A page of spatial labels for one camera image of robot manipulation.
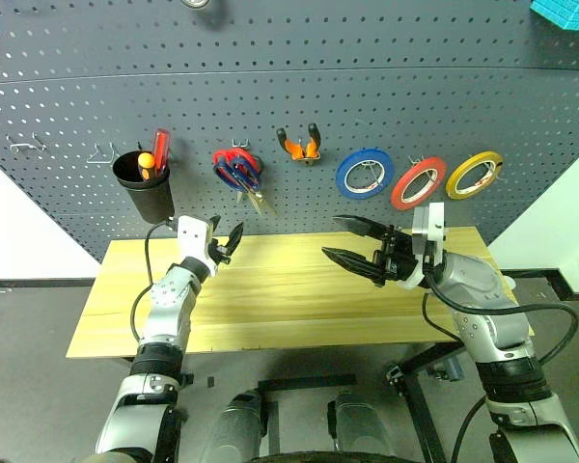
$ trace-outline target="pegboard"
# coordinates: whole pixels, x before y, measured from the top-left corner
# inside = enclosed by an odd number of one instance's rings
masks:
[[[505,158],[501,179],[448,200],[450,226],[494,239],[579,155],[579,33],[531,14],[525,2],[270,2],[178,0],[0,2],[0,167],[95,258],[110,239],[149,225],[105,164],[172,131],[177,214],[220,213],[219,233],[324,232],[359,214],[402,226],[390,206],[410,159],[438,155],[449,173],[481,150]],[[316,122],[322,159],[292,163],[291,139]],[[8,150],[6,135],[47,151]],[[260,217],[211,171],[232,139],[265,165]],[[363,201],[341,196],[339,163],[361,148],[392,157],[392,185]]]

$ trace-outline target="wooden tabletop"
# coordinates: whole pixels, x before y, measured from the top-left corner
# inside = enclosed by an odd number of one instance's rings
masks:
[[[371,257],[379,242],[349,232],[244,236],[232,263],[222,264],[218,276],[204,283],[187,351],[447,340],[422,319],[423,289],[406,290],[394,282],[375,287],[329,260],[322,246]],[[150,248],[158,280],[179,260],[178,243],[155,239]],[[450,229],[445,248],[497,268],[474,227]],[[144,240],[112,241],[67,357],[133,356],[137,343],[129,312],[147,285]],[[149,310],[146,296],[136,316],[140,333]],[[452,329],[448,310],[435,298],[429,298],[428,310],[436,323]]]

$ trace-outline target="pen holder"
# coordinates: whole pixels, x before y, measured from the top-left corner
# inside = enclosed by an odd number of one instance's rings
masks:
[[[139,214],[149,224],[157,224],[174,216],[174,201],[170,189],[170,168],[165,167],[160,177],[142,180],[137,158],[141,151],[123,154],[114,162],[113,171],[120,185],[135,203]]]

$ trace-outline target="black metal frame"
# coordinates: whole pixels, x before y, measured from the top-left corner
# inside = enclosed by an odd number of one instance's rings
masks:
[[[391,384],[407,402],[426,463],[447,463],[447,460],[418,381],[418,373],[463,350],[461,342],[440,342],[399,363],[389,372]]]

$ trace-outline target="gray floor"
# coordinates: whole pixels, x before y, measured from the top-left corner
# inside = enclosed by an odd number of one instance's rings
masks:
[[[89,289],[0,289],[0,458],[12,463],[69,462],[90,453],[126,365],[113,360],[66,360],[65,353]],[[543,279],[519,280],[520,302],[555,301]],[[571,305],[579,313],[579,302]],[[538,353],[564,331],[561,313],[533,313]],[[181,462],[195,462],[218,413],[233,395],[265,378],[354,372],[355,390],[365,395],[385,421],[399,456],[422,456],[404,402],[381,381],[385,363],[416,346],[404,344],[327,347],[289,351],[200,354],[188,358],[195,384],[181,393],[191,420],[182,431]],[[466,354],[466,379],[458,383],[421,379],[447,455],[463,416],[481,395]],[[579,436],[579,334],[546,367],[551,386],[563,400]],[[214,376],[215,386],[207,386]],[[325,405],[339,389],[283,392],[279,401],[281,450],[330,449]],[[487,436],[493,425],[484,410],[468,431],[460,461],[488,462]],[[263,451],[267,443],[262,444]]]

